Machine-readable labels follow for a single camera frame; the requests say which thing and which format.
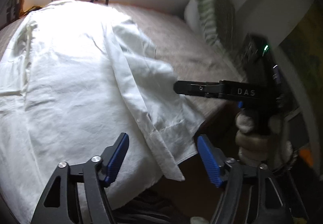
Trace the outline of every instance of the screw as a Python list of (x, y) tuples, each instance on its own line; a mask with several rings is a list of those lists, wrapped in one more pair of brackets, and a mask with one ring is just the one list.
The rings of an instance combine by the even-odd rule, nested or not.
[(266, 164), (260, 164), (260, 166), (259, 166), (261, 169), (267, 169), (268, 168), (268, 166), (266, 165)]
[(67, 163), (65, 161), (59, 162), (59, 168), (63, 169), (67, 166)]
[(92, 162), (99, 162), (101, 160), (100, 156), (94, 156), (93, 158), (91, 158)]
[(227, 158), (227, 159), (225, 160), (225, 162), (226, 162), (226, 163), (229, 163), (229, 164), (233, 164), (233, 163), (235, 163), (235, 159), (234, 159), (234, 158), (232, 158), (232, 157), (229, 157), (229, 158)]

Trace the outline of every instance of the bed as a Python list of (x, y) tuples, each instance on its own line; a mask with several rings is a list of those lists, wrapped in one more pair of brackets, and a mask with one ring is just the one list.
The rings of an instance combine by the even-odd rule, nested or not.
[[(230, 60), (221, 52), (218, 52), (215, 47), (208, 46), (201, 38), (195, 36), (185, 22), (178, 17), (134, 6), (113, 4), (111, 7), (133, 19), (138, 28), (155, 44), (154, 58), (169, 63), (177, 74), (178, 79), (190, 81), (241, 80), (230, 64)], [(2, 58), (10, 39), (23, 21), (24, 19), (20, 19), (0, 31), (0, 58)], [(223, 132), (228, 124), (232, 122), (235, 115), (232, 103), (218, 99), (187, 98), (188, 105), (198, 110), (204, 121), (198, 132), (207, 130), (210, 124), (213, 129)], [(111, 199), (110, 202), (112, 201), (112, 207), (122, 206), (145, 188), (153, 185), (159, 177), (161, 177), (161, 173), (156, 170), (155, 178), (149, 184), (139, 183), (139, 188), (133, 194), (128, 194), (124, 197), (121, 202), (113, 199), (116, 194), (108, 194), (109, 199)], [(35, 203), (27, 203), (23, 195), (24, 192), (21, 190), (16, 192), (16, 200), (12, 201), (8, 197), (10, 192), (6, 191), (8, 185), (0, 183), (0, 187), (1, 194), (7, 200), (9, 207), (18, 220), (21, 223), (27, 223), (31, 219), (32, 213), (29, 213), (26, 222), (26, 219), (19, 215), (18, 212), (21, 209), (24, 209), (23, 212), (33, 212), (36, 206)]]

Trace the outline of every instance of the ridged blue pad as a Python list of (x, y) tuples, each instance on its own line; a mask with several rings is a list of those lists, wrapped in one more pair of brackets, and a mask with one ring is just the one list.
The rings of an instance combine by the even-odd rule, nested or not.
[(116, 180), (120, 167), (124, 160), (124, 157), (127, 154), (128, 148), (129, 148), (129, 136), (127, 134), (124, 134), (119, 146), (117, 147), (116, 151), (114, 152), (107, 166), (107, 177), (105, 178), (104, 181), (108, 185), (110, 185)]
[(197, 150), (200, 153), (206, 172), (209, 176), (211, 183), (215, 184), (218, 188), (222, 185), (223, 180), (220, 178), (220, 168), (215, 161), (212, 151), (202, 136), (197, 138)]

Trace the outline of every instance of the orange object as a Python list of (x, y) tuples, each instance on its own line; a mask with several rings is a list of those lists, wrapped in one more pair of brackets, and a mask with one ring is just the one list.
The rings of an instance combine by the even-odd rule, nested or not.
[(311, 150), (309, 148), (303, 148), (298, 151), (299, 156), (304, 159), (304, 161), (312, 168), (313, 167), (313, 157)]

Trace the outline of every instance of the gloved hand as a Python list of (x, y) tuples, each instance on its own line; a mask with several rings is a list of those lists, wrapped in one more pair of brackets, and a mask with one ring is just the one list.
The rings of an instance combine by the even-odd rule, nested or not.
[(279, 115), (269, 119), (268, 126), (271, 134), (269, 136), (256, 133), (259, 116), (254, 110), (243, 110), (235, 118), (238, 132), (235, 143), (240, 146), (239, 158), (247, 165), (256, 167), (262, 161), (267, 161), (270, 169), (277, 169), (286, 163), (293, 153), (292, 146), (282, 132), (284, 125)]

